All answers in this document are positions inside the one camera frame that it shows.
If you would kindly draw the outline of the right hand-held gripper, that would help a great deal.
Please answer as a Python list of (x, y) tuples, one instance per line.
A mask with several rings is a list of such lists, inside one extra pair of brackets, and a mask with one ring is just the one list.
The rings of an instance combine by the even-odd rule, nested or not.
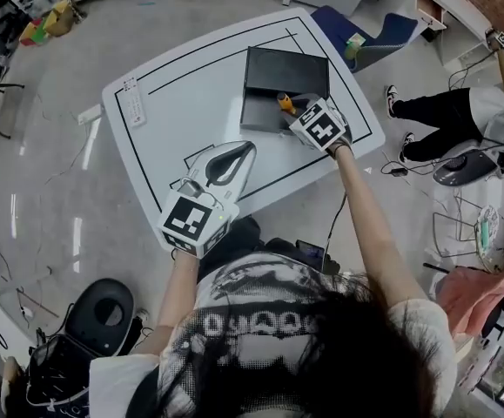
[(299, 140), (320, 152), (334, 156), (341, 146), (352, 148), (352, 132), (342, 113), (326, 99), (315, 94), (290, 99), (294, 113), (288, 113), (288, 125)]

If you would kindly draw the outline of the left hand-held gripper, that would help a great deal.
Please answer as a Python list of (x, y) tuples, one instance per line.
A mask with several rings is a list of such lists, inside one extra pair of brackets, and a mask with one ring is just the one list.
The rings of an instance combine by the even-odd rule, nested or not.
[(253, 142), (235, 141), (197, 156), (189, 178), (182, 178), (180, 187), (169, 191), (158, 221), (159, 242), (166, 251), (202, 259), (226, 236), (239, 215), (235, 203), (256, 155)]

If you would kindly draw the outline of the orange screwdriver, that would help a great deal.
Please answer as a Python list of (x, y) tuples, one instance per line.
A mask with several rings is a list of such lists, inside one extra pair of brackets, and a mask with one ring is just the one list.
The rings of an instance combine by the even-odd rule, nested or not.
[(277, 95), (277, 101), (281, 111), (284, 111), (293, 116), (296, 115), (296, 107), (294, 106), (291, 98), (284, 92), (279, 92)]

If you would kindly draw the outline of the black box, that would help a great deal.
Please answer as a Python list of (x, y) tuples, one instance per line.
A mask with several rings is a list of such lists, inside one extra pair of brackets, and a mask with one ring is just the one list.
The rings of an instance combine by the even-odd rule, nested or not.
[(330, 96), (328, 60), (292, 51), (260, 47), (247, 50), (240, 127), (250, 131), (288, 133), (280, 96)]

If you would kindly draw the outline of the person's right forearm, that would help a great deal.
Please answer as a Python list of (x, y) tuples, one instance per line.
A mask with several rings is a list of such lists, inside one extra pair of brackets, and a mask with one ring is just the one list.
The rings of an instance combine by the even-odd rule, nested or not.
[(386, 216), (356, 166), (351, 149), (339, 145), (333, 155), (348, 197), (368, 279), (377, 284), (390, 307), (424, 299), (426, 295), (400, 255)]

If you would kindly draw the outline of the red green yellow toy block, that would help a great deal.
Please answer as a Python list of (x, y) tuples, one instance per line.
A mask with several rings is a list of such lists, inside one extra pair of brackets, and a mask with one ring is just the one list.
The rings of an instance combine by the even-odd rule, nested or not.
[(41, 17), (29, 22), (19, 38), (19, 43), (23, 46), (44, 44), (47, 40), (47, 34), (44, 30), (45, 21), (46, 19)]

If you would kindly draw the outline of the white table with black lines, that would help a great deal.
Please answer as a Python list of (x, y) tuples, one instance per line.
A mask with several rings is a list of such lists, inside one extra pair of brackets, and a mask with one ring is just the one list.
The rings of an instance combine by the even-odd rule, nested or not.
[[(240, 139), (256, 145), (257, 157), (239, 201), (242, 215), (334, 170), (325, 153), (293, 136), (240, 128), (246, 53), (251, 47), (325, 58), (330, 99), (351, 126), (354, 154), (363, 156), (384, 144), (380, 122), (356, 79), (305, 10), (282, 10), (233, 24), (153, 58), (103, 90), (118, 149), (151, 226), (158, 224), (168, 192), (194, 158), (215, 145)], [(131, 119), (125, 80), (137, 82), (142, 124)]]

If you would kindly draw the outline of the person's black trousers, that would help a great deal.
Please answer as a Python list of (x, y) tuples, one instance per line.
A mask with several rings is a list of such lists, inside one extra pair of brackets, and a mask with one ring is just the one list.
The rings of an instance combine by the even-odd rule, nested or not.
[(283, 255), (324, 274), (335, 275), (340, 270), (339, 263), (331, 260), (329, 254), (323, 257), (325, 249), (322, 247), (299, 239), (294, 244), (281, 238), (264, 242), (260, 233), (259, 224), (251, 216), (235, 221), (231, 230), (200, 261), (197, 281), (200, 282), (216, 269), (255, 252)]

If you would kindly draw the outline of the white remote control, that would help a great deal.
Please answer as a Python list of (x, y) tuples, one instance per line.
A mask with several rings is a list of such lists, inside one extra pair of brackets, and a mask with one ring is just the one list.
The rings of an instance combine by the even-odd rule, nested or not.
[(123, 82), (124, 99), (127, 104), (129, 114), (129, 124), (131, 127), (138, 127), (146, 123), (144, 105), (140, 97), (137, 79), (133, 76), (127, 77)]

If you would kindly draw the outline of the white power strip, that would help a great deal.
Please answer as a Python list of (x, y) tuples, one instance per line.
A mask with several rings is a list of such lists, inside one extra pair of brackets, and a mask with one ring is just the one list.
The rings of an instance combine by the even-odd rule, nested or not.
[(96, 104), (91, 108), (81, 112), (77, 116), (77, 122), (79, 125), (85, 125), (94, 122), (102, 117), (102, 105)]

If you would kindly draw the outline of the grey oval device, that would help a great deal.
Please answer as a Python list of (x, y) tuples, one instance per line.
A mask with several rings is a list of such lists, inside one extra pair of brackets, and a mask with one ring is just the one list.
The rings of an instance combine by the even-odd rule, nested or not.
[(433, 171), (433, 181), (446, 187), (462, 187), (494, 173), (497, 164), (479, 149), (466, 150), (449, 157)]

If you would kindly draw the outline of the black and white printed t-shirt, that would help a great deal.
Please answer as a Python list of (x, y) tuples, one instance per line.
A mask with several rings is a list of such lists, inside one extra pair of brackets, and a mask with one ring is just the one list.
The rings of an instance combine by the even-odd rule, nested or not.
[(457, 377), (443, 309), (251, 253), (196, 283), (133, 354), (94, 360), (90, 418), (438, 418)]

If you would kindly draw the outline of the black oval device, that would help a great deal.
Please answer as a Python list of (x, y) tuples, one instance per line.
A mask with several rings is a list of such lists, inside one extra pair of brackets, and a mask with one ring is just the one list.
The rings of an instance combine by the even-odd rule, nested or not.
[(105, 278), (91, 283), (78, 297), (65, 324), (65, 333), (99, 356), (113, 356), (123, 347), (134, 314), (131, 290)]

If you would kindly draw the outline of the round patterned tray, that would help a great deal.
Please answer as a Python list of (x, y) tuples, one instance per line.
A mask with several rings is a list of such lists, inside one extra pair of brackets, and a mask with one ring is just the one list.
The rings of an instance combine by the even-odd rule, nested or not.
[(504, 217), (490, 206), (480, 209), (475, 227), (476, 252), (488, 273), (504, 271)]

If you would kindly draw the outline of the pink jacket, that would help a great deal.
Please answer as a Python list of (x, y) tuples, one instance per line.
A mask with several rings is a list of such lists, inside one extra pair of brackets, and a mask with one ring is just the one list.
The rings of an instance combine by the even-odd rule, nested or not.
[(488, 273), (465, 266), (457, 266), (446, 275), (436, 294), (453, 337), (480, 334), (489, 314), (503, 299), (504, 272)]

